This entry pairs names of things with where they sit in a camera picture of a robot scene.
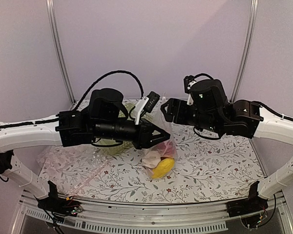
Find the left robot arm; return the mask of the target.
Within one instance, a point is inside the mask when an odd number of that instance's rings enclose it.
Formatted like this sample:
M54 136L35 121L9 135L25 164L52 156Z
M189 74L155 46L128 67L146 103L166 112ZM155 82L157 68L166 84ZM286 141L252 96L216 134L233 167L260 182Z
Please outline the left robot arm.
M150 121L129 119L118 90L94 90L87 107L26 122L0 121L0 175L23 187L53 212L63 207L57 189L41 180L14 155L14 150L35 146L77 146L94 144L96 139L131 142L136 149L149 149L170 138L170 134Z

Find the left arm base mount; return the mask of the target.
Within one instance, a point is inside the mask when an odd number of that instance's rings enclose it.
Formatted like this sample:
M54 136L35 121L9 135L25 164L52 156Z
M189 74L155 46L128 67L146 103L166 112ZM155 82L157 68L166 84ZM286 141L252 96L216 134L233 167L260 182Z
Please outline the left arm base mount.
M40 209L44 209L61 216L77 216L78 213L83 211L79 201L60 198L58 196L57 186L51 181L48 181L47 184L49 185L47 197L44 199L36 199Z

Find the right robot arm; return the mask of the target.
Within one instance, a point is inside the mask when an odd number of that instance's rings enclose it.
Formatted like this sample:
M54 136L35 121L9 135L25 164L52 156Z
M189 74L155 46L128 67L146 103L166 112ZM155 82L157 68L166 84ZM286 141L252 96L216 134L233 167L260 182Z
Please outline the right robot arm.
M238 100L228 102L223 85L218 79L196 81L195 77L184 78L187 100L170 98L161 105L167 122L193 126L197 134L209 130L223 135L252 139L267 138L293 146L293 118L277 113L259 101ZM243 209L254 212L276 192L293 183L293 156L269 177L250 186Z

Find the clear zip top bag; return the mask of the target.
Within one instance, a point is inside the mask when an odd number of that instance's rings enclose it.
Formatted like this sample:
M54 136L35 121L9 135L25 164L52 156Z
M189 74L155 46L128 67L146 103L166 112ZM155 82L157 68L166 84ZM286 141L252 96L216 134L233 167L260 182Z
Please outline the clear zip top bag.
M161 105L166 101L167 98L165 96L160 98L158 109L152 119L152 123L164 129L170 134L170 137L168 140L144 150L142 157L142 166L152 180L161 179L168 175L178 158L172 125L165 120L164 114L160 110Z

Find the yellow toy mango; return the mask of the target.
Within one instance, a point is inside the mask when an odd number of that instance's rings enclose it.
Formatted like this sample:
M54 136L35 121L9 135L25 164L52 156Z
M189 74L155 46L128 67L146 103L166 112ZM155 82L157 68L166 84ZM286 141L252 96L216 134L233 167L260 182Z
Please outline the yellow toy mango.
M164 158L158 165L152 169L152 179L158 179L164 177L174 167L175 160L173 158Z

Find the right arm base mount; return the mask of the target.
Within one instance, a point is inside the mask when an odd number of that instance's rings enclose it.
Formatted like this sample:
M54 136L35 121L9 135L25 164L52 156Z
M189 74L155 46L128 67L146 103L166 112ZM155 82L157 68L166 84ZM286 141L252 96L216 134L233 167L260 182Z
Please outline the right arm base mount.
M256 216L249 216L241 219L242 224L247 229L258 228L263 221L264 214L268 208L268 200L260 198L258 195L259 181L250 186L248 196L243 199L229 201L226 203L227 213L229 217L247 215L259 212Z

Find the red toy apple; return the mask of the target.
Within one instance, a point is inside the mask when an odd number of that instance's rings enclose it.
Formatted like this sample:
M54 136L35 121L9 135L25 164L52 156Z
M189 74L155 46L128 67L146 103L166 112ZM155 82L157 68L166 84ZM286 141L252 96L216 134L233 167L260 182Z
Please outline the red toy apple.
M168 142L167 144L162 142L161 144L158 144L158 151L163 157L173 157L175 153L175 145L172 142Z

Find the white toy garlic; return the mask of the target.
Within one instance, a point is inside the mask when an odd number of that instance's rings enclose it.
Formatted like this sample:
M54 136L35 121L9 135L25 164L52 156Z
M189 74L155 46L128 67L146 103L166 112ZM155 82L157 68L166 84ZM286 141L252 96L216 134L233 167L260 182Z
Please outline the white toy garlic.
M157 151L151 151L143 156L142 165L148 168L155 168L161 161L161 155Z

